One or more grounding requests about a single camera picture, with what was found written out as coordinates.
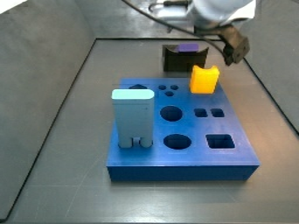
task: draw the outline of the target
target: small circular hole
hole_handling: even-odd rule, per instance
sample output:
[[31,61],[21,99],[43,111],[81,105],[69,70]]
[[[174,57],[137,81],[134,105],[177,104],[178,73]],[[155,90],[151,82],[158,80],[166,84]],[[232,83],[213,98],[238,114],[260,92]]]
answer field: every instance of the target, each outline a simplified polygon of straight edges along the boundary
[[193,144],[193,140],[181,134],[170,135],[163,140],[165,145],[174,150],[184,150]]
[[178,122],[184,118],[184,111],[176,106],[167,106],[162,109],[161,115],[169,122]]
[[177,85],[171,85],[171,89],[173,89],[173,90],[178,90],[180,87],[178,87]]
[[169,91],[165,93],[167,96],[174,96],[174,92]]
[[166,90],[166,85],[161,85],[161,86],[159,86],[159,89],[161,89],[161,90]]

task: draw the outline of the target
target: small square hole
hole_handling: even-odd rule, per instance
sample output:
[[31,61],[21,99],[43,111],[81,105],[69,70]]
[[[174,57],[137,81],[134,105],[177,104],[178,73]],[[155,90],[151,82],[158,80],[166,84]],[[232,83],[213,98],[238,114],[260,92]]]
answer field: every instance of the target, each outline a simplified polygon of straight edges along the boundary
[[198,117],[208,117],[209,114],[208,114],[208,110],[205,108],[197,108],[194,110],[194,114],[198,116]]
[[234,149],[232,135],[208,135],[209,145],[213,149]]
[[224,110],[221,108],[213,108],[210,110],[214,117],[225,117]]

